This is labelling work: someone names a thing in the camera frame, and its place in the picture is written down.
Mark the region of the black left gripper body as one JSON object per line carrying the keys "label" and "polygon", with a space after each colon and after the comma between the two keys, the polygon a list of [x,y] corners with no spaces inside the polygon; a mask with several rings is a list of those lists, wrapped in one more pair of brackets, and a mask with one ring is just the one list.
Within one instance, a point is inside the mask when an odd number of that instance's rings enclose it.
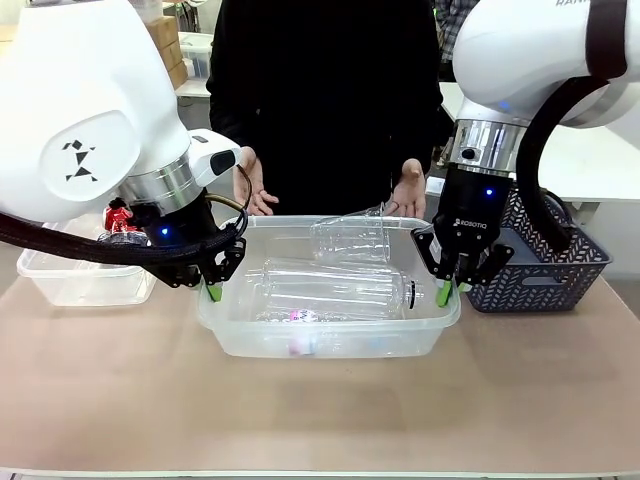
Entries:
{"label": "black left gripper body", "polygon": [[[222,227],[211,211],[213,202],[236,211],[237,217]],[[199,262],[215,258],[220,262],[223,252],[243,238],[246,230],[246,209],[235,201],[215,194],[202,193],[183,208],[162,214],[151,204],[143,207],[143,231],[154,247],[169,250],[168,258],[148,266],[146,270],[172,288],[205,285]]]}

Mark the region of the person's right hand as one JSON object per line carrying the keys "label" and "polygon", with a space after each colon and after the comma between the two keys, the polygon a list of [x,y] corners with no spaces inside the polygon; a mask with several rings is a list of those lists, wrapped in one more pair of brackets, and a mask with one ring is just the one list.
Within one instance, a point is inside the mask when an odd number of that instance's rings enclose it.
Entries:
{"label": "person's right hand", "polygon": [[250,215],[272,216],[273,206],[279,203],[279,199],[265,189],[262,163],[250,147],[240,150],[239,164],[233,171],[233,194]]}

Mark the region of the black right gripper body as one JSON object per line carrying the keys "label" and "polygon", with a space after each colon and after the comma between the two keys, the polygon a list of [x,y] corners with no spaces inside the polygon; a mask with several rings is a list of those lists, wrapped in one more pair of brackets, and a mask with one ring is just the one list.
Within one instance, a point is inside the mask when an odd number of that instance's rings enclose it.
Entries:
{"label": "black right gripper body", "polygon": [[432,221],[441,255],[480,255],[490,247],[512,185],[506,172],[450,164]]}

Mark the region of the person's left hand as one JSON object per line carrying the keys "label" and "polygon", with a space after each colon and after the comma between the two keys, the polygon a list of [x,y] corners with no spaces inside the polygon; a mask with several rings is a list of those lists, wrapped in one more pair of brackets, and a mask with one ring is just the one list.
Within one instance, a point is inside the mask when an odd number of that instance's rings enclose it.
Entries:
{"label": "person's left hand", "polygon": [[426,177],[417,159],[408,159],[392,196],[389,213],[408,218],[423,219],[426,213]]}

